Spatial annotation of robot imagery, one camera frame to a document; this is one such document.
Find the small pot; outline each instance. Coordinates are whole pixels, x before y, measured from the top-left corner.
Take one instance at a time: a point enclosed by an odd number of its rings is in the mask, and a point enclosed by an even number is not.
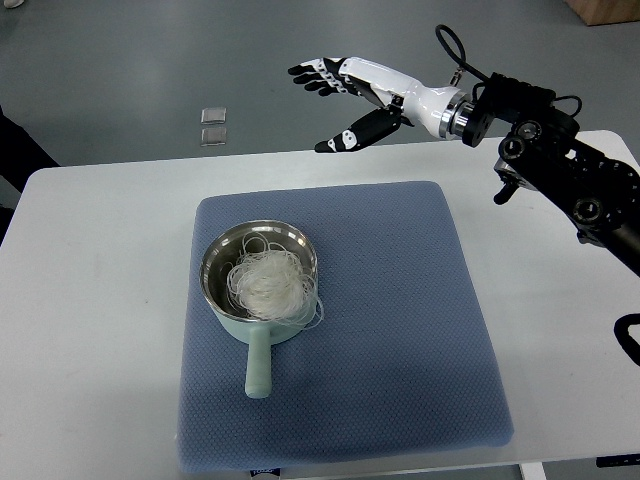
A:
[[[252,233],[267,241],[282,245],[300,258],[302,267],[310,275],[317,289],[318,261],[315,249],[300,230],[277,220],[255,220],[230,228],[216,238],[202,258],[200,284],[207,302],[224,327],[237,340],[249,344],[245,393],[250,398],[266,398],[271,393],[271,345],[294,337],[309,323],[316,311],[316,302],[295,319],[296,325],[283,325],[273,320],[251,318],[249,313],[233,305],[227,294],[227,275],[243,252],[243,240]],[[261,242],[249,242],[246,251],[257,253]]]

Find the gray floor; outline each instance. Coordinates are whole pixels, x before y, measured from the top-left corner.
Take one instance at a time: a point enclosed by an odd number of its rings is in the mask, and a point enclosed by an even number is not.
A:
[[[306,93],[287,68],[360,56],[441,86],[454,67],[438,23],[485,73],[582,97],[582,128],[617,132],[640,159],[640,23],[586,27],[561,0],[27,0],[0,10],[0,104],[65,166],[313,148],[372,107]],[[474,83],[467,76],[460,87]],[[209,106],[228,109],[224,146],[200,147]],[[490,135],[506,131],[496,122]],[[384,143],[422,141],[433,139],[403,127]],[[0,203],[18,199],[0,182]],[[640,475],[593,460],[546,470],[552,480]],[[503,467],[408,478],[518,477]]]

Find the robotic hand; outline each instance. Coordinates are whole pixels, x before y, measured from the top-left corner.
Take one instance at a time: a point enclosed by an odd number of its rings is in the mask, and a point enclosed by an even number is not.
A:
[[[362,58],[320,58],[289,69],[294,83],[321,96],[350,93],[379,108],[331,140],[315,146],[319,153],[356,151],[395,132],[402,123],[424,126],[431,135],[451,138],[456,119],[470,97],[454,86],[426,87],[415,78]]]

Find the blue mat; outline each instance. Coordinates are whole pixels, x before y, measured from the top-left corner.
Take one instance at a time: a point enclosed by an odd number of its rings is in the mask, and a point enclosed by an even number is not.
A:
[[[198,270],[229,227],[275,219],[318,253],[325,320],[272,347],[273,393],[244,394],[247,345]],[[500,446],[513,433],[491,341],[432,182],[208,198],[193,236],[178,454],[184,472]]]

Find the white table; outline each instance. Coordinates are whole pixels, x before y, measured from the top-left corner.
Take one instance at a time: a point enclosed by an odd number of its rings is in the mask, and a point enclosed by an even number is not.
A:
[[[610,132],[582,139],[637,165]],[[515,434],[474,448],[283,471],[413,471],[640,451],[640,369],[613,335],[640,279],[580,245],[536,192],[493,204],[498,139],[84,166],[36,173],[0,248],[0,478],[176,479],[193,220],[209,196],[432,180],[445,193]],[[244,472],[213,478],[246,478]]]

